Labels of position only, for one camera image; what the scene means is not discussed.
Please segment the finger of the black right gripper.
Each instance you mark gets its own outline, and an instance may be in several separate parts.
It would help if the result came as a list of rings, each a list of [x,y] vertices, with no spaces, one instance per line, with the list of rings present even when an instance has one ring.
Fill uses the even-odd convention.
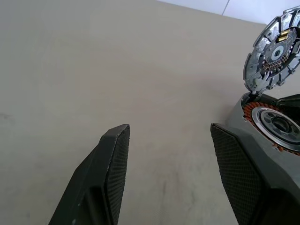
[[[271,103],[271,106],[274,108],[295,108],[300,109],[300,94],[295,94],[280,99],[276,99]]]

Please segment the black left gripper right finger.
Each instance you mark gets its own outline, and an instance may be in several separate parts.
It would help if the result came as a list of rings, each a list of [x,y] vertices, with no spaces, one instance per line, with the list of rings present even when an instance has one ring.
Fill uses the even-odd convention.
[[[262,147],[252,135],[212,123],[221,181],[240,225],[300,223],[300,158]]]

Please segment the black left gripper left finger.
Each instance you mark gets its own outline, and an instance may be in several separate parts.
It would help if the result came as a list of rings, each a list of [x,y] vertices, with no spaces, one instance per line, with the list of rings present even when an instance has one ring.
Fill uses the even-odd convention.
[[[116,225],[126,182],[130,126],[109,129],[75,169],[51,225]]]

